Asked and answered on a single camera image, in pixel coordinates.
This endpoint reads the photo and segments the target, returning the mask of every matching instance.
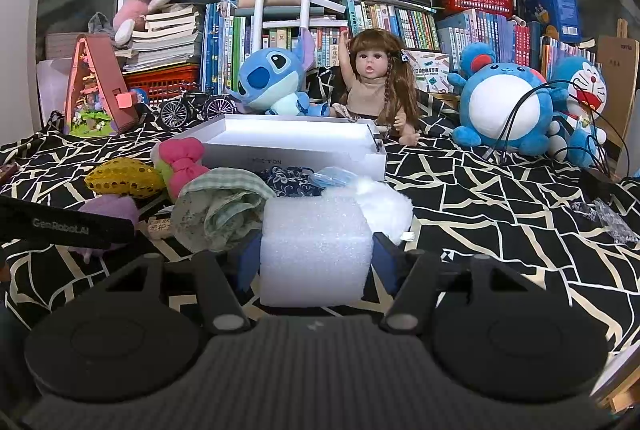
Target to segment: miniature house model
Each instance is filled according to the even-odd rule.
[[[138,122],[127,85],[105,34],[80,34],[66,91],[65,133],[116,135]]]

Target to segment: blue plush toy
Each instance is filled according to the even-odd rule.
[[[567,159],[575,166],[588,168],[595,164],[591,155],[604,160],[598,144],[604,144],[607,134],[596,127],[592,119],[597,119],[604,109],[607,86],[593,63],[581,56],[568,56],[559,61],[551,81],[558,79],[571,81],[577,88],[568,82],[553,84],[562,92],[562,99],[554,102],[547,153],[559,161]]]
[[[461,74],[452,72],[448,76],[451,84],[463,88],[461,126],[452,133],[453,140],[461,146],[494,146],[518,100],[545,82],[540,73],[528,66],[495,60],[491,47],[473,43],[462,52]],[[551,92],[541,88],[518,108],[509,138],[505,141],[505,132],[498,148],[542,155],[548,147],[546,131],[552,116]]]
[[[228,93],[251,110],[269,115],[328,116],[327,104],[311,104],[309,96],[300,92],[315,49],[313,36],[301,28],[295,50],[257,50],[238,72],[238,92]]]

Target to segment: bed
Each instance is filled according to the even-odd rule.
[[[581,198],[578,170],[546,158],[507,155],[503,165],[484,161],[486,148],[461,149],[449,139],[456,113],[432,96],[423,96],[424,134],[416,147],[386,142],[386,180],[414,203],[407,248],[421,248],[457,261],[486,253],[506,262],[563,301],[596,318],[607,333],[609,350],[625,349],[640,333],[640,245],[615,244],[602,228],[571,210]],[[0,149],[0,162],[16,161],[21,171],[0,193],[57,207],[79,207],[93,197],[83,182],[92,168],[114,157],[150,162],[153,146],[173,133],[151,114],[135,130],[113,138],[80,140],[48,127],[34,137]],[[634,179],[617,185],[612,207],[640,231]],[[145,221],[168,205],[165,197],[141,204]],[[52,310],[82,294],[109,273],[145,253],[158,252],[169,261],[190,256],[174,239],[151,241],[139,233],[128,247],[92,258],[64,247],[17,240],[2,247],[10,267],[6,307],[27,328]],[[351,315],[382,317],[392,298],[370,273],[363,299],[351,305],[318,309],[275,309],[260,304],[258,287],[242,299],[247,315],[258,320],[271,314]],[[178,291],[171,307],[197,318],[193,291]]]

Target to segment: yellow sequin pouch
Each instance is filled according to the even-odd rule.
[[[128,157],[111,159],[95,167],[85,178],[95,193],[117,193],[145,199],[164,190],[164,180],[155,168]]]

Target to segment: pink bow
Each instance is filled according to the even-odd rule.
[[[204,155],[204,146],[193,137],[162,141],[158,146],[158,155],[174,171],[174,175],[167,183],[172,199],[176,199],[180,195],[180,190],[184,185],[209,171],[208,168],[197,162]]]

